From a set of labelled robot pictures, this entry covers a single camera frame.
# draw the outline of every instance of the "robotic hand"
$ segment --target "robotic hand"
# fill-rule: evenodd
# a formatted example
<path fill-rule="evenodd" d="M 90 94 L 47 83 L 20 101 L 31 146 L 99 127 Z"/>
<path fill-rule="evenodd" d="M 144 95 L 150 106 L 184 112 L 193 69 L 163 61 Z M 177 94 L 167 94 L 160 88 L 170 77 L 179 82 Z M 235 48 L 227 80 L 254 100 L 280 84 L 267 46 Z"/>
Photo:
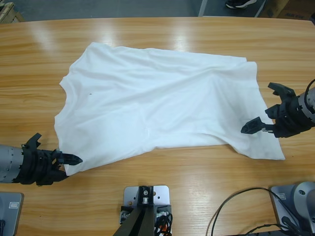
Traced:
<path fill-rule="evenodd" d="M 61 164 L 77 165 L 82 159 L 59 150 L 38 150 L 41 137 L 35 134 L 22 148 L 0 145 L 0 183 L 51 185 L 68 176 Z"/>
<path fill-rule="evenodd" d="M 310 89 L 312 80 L 306 91 L 296 96 L 293 89 L 281 84 L 270 83 L 273 94 L 280 96 L 281 104 L 268 108 L 268 117 L 275 119 L 275 124 L 265 124 L 260 117 L 247 122 L 241 132 L 254 134 L 260 130 L 273 133 L 276 138 L 290 137 L 315 126 L 315 88 Z"/>

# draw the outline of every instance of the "white t-shirt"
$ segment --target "white t-shirt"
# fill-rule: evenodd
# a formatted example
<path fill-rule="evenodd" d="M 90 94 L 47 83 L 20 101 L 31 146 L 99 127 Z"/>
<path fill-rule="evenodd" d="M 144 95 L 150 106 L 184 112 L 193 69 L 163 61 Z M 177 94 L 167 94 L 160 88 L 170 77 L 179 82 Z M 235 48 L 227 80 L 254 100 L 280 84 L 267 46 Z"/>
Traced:
<path fill-rule="evenodd" d="M 283 160 L 274 135 L 241 133 L 257 116 L 272 124 L 256 72 L 246 58 L 92 43 L 60 83 L 59 147 L 83 159 L 66 165 L 67 175 L 154 148 L 230 144 L 250 158 Z"/>

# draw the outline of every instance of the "shoe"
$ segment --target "shoe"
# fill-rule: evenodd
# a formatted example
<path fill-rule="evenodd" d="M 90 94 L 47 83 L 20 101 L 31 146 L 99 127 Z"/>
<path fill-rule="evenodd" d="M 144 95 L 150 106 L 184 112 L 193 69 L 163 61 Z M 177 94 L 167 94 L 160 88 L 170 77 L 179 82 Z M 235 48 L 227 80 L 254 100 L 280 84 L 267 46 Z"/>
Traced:
<path fill-rule="evenodd" d="M 236 8 L 245 8 L 250 4 L 254 4 L 257 0 L 228 0 L 225 2 L 225 5 L 228 8 L 236 9 Z"/>

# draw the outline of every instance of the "metal mounting plate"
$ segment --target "metal mounting plate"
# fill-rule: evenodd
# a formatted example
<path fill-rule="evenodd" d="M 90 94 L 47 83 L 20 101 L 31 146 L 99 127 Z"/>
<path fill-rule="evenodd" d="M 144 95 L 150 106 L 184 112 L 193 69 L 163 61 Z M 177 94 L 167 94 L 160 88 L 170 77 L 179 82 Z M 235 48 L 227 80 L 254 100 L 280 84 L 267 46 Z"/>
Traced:
<path fill-rule="evenodd" d="M 16 234 L 24 195 L 0 192 L 0 219 L 5 221 L 3 236 Z"/>
<path fill-rule="evenodd" d="M 136 207 L 138 204 L 139 186 L 126 187 L 124 191 L 124 206 Z M 153 203 L 156 206 L 170 205 L 169 189 L 166 185 L 153 186 L 155 195 Z"/>

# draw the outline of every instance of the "cardboard box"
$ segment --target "cardboard box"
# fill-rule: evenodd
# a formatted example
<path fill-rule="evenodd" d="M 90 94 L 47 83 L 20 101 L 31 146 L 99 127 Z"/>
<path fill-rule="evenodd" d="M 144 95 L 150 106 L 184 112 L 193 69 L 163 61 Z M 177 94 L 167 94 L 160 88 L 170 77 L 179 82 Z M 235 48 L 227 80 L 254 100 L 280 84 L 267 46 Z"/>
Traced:
<path fill-rule="evenodd" d="M 259 17 L 309 20 L 315 0 L 269 0 Z"/>
<path fill-rule="evenodd" d="M 24 19 L 19 12 L 14 10 L 14 3 L 0 4 L 0 24 L 23 22 Z"/>

